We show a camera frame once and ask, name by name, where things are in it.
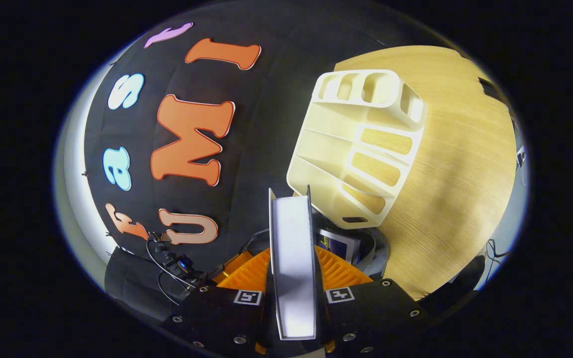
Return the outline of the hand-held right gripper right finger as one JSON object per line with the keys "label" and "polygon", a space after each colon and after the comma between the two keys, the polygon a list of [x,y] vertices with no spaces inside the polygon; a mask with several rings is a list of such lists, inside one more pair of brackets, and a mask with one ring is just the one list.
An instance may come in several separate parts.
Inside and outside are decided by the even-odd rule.
{"label": "hand-held right gripper right finger", "polygon": [[315,253],[327,355],[388,355],[432,324],[430,313],[393,280],[369,278],[319,247]]}

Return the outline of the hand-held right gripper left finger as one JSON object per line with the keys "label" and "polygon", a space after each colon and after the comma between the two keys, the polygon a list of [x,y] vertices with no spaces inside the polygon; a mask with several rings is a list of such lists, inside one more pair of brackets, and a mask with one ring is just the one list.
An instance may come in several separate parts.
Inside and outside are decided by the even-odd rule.
{"label": "hand-held right gripper left finger", "polygon": [[262,340],[269,259],[266,249],[218,285],[196,288],[164,321],[164,331],[217,356],[266,356]]}

